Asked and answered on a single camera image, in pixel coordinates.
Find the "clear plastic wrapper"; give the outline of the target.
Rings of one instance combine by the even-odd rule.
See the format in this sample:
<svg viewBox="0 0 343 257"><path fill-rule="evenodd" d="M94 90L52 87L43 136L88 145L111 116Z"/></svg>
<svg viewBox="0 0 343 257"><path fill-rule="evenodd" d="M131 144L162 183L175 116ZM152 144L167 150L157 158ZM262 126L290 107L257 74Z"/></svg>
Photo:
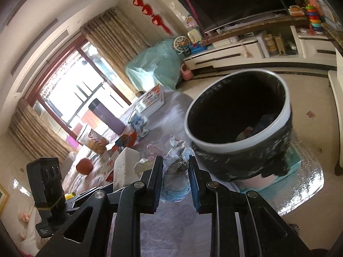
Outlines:
<svg viewBox="0 0 343 257"><path fill-rule="evenodd" d="M134 167L134 172L141 177L143 172L153 167L157 156L163 158L162 201L180 202L190 192L188 167L194 151L186 141L171 135L167 143L147 145L148 156L143 157Z"/></svg>

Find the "red snack box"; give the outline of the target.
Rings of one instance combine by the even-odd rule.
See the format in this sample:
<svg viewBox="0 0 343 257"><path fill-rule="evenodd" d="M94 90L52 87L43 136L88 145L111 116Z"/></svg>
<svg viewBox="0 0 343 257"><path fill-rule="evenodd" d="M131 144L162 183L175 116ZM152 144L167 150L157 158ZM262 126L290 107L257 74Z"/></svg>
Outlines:
<svg viewBox="0 0 343 257"><path fill-rule="evenodd" d="M118 140L115 141L114 146L109 150L110 160L108 165L111 167L111 172L106 177L106 182L113 181L113 170L114 170L114 162L115 159L119 156L119 154L126 148L133 148L135 142L137 140L137 132L133 131L128 134L121 135Z"/></svg>

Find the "black white-rimmed trash bin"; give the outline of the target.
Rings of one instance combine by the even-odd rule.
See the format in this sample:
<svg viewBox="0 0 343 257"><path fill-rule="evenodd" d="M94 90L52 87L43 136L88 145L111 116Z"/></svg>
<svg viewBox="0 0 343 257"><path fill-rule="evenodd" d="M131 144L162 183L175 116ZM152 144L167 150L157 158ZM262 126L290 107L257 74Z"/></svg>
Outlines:
<svg viewBox="0 0 343 257"><path fill-rule="evenodd" d="M213 176L225 182L253 178L290 146L290 90L269 70L231 73L193 100L184 128L197 160Z"/></svg>

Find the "white tissue box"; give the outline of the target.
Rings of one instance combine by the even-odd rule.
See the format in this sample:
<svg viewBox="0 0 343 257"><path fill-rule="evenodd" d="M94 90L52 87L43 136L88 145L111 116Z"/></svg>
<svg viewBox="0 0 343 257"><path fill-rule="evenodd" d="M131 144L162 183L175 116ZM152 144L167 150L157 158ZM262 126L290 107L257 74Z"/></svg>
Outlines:
<svg viewBox="0 0 343 257"><path fill-rule="evenodd" d="M116 191L140 178L135 174L134 167L141 159L138 151L126 147L116 158L113 170L113 190Z"/></svg>

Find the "yellow plastic cup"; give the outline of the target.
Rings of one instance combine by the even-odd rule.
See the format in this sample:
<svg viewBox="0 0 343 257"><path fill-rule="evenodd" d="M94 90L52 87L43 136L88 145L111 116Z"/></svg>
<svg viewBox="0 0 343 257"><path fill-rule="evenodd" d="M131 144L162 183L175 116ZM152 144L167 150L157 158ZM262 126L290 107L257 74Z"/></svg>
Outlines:
<svg viewBox="0 0 343 257"><path fill-rule="evenodd" d="M71 198L73 198L73 197L75 197L75 196L76 196L76 193L75 193L75 192L68 193L68 194L65 194L65 199L66 199L66 200L69 200L69 199L71 199Z"/></svg>

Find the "orange round fruit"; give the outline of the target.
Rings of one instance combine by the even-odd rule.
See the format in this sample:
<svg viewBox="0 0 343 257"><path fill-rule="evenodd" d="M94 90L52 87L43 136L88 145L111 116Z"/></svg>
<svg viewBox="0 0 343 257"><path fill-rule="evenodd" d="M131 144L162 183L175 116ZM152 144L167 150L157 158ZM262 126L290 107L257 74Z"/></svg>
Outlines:
<svg viewBox="0 0 343 257"><path fill-rule="evenodd" d="M81 159L76 165L76 170L82 175L89 175L93 170L92 161L88 158Z"/></svg>

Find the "left beige curtain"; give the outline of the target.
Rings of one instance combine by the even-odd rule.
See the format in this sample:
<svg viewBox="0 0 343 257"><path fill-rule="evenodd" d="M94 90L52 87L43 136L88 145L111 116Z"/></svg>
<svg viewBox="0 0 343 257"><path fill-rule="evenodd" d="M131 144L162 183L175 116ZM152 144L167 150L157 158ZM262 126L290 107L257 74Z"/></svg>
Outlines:
<svg viewBox="0 0 343 257"><path fill-rule="evenodd" d="M63 162L74 151L23 98L18 101L8 132L32 161L41 157L57 157Z"/></svg>

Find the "snack jar with red label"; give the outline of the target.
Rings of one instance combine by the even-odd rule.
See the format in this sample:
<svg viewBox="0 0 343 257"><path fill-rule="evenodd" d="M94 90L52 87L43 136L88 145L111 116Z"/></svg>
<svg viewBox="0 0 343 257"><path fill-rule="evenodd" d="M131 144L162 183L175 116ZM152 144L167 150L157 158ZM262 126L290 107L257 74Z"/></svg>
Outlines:
<svg viewBox="0 0 343 257"><path fill-rule="evenodd" d="M86 134L86 146L99 155L106 151L106 145L108 144L109 141L92 128Z"/></svg>

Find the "grey patterned tablecloth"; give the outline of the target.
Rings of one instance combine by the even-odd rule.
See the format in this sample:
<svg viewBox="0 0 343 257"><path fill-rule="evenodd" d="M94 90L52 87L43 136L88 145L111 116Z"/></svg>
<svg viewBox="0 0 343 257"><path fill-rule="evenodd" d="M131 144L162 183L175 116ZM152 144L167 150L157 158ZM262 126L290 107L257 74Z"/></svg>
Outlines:
<svg viewBox="0 0 343 257"><path fill-rule="evenodd" d="M135 145L142 158L163 156L163 183L154 215L141 215L142 256L209 256L211 216L197 214L187 165L193 153L184 130L192 98L162 87L164 105L149 117L149 133Z"/></svg>

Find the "purple thermos bottle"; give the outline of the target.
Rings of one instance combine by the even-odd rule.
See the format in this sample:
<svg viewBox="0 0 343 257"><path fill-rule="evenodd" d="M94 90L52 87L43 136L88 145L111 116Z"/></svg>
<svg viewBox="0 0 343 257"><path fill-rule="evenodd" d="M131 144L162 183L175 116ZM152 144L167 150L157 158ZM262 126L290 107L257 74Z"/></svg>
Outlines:
<svg viewBox="0 0 343 257"><path fill-rule="evenodd" d="M88 108L117 135L121 135L125 130L126 126L124 123L112 114L98 99L94 99Z"/></svg>

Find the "silver foil mat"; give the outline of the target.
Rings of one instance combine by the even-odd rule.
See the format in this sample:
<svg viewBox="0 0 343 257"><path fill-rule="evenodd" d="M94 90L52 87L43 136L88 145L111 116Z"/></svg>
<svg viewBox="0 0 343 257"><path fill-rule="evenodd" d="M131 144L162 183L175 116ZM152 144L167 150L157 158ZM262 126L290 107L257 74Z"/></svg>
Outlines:
<svg viewBox="0 0 343 257"><path fill-rule="evenodd" d="M324 174L318 159L296 135L291 134L291 145L286 162L290 171L285 176L257 175L233 183L240 192L257 191L277 212L284 216L311 199L324 186Z"/></svg>

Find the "red white flat box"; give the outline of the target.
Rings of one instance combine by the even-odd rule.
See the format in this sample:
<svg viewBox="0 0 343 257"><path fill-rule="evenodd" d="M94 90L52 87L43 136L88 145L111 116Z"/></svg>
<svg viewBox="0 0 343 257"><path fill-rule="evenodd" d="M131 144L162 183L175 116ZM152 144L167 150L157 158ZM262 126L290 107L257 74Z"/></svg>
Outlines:
<svg viewBox="0 0 343 257"><path fill-rule="evenodd" d="M142 117L149 118L162 106L164 106L164 92L160 84L158 84L146 93L144 93L134 103L134 106L128 119L130 120L134 116L134 114L138 114Z"/></svg>

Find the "teal covered furniture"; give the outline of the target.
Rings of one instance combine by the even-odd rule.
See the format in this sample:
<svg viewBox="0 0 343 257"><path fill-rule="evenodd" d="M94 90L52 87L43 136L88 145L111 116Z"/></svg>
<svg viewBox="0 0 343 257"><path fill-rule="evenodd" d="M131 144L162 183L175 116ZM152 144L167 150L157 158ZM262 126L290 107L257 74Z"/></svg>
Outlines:
<svg viewBox="0 0 343 257"><path fill-rule="evenodd" d="M136 90L149 91L158 84L176 89L184 56L174 50L173 42L172 38L164 39L126 64L124 72Z"/></svg>

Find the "pink kettlebell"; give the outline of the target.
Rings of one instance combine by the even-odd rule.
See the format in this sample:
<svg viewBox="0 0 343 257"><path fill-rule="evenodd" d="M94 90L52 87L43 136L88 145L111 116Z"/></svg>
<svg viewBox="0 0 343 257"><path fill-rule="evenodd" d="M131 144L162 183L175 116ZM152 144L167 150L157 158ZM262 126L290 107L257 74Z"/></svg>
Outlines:
<svg viewBox="0 0 343 257"><path fill-rule="evenodd" d="M185 63L180 66L180 73L184 81L189 81L194 77L193 72L186 66Z"/></svg>

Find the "right beige curtain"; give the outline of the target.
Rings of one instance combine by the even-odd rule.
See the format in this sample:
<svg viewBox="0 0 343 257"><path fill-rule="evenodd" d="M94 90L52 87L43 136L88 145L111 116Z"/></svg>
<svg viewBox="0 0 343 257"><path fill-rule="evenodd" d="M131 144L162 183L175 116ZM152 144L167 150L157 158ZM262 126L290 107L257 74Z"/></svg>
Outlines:
<svg viewBox="0 0 343 257"><path fill-rule="evenodd" d="M139 35L137 27L130 23L127 16L112 7L86 22L80 31L128 88L133 93L138 93L138 89L125 73L125 66L149 48L150 43Z"/></svg>

